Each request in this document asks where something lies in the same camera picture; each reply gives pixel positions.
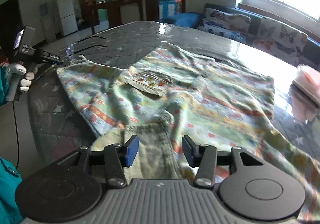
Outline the white gloved left hand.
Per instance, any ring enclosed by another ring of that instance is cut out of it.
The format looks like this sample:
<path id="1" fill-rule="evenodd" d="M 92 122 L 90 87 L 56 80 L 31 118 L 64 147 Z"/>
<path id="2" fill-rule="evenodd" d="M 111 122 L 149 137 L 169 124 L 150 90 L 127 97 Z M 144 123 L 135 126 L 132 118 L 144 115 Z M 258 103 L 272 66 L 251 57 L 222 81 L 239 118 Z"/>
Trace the white gloved left hand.
<path id="1" fill-rule="evenodd" d="M 38 68 L 36 65 L 26 68 L 20 63 L 8 64 L 5 67 L 5 77 L 9 91 L 19 90 L 21 93 L 27 93 L 37 72 Z"/>

